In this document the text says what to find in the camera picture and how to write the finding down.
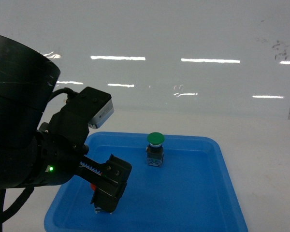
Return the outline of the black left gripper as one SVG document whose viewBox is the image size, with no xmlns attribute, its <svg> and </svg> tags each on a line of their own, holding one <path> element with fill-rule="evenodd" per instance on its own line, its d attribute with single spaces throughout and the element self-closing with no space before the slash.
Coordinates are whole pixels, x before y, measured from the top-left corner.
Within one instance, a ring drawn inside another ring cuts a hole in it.
<svg viewBox="0 0 290 232">
<path fill-rule="evenodd" d="M 98 128 L 104 119 L 102 106 L 64 106 L 54 114 L 45 130 L 35 133 L 26 149 L 29 174 L 25 186 L 55 186 L 70 180 L 88 153 L 85 140 L 89 128 Z M 127 186 L 132 165 L 113 154 L 102 164 L 98 180 L 93 183 L 112 197 L 115 210 Z"/>
</svg>

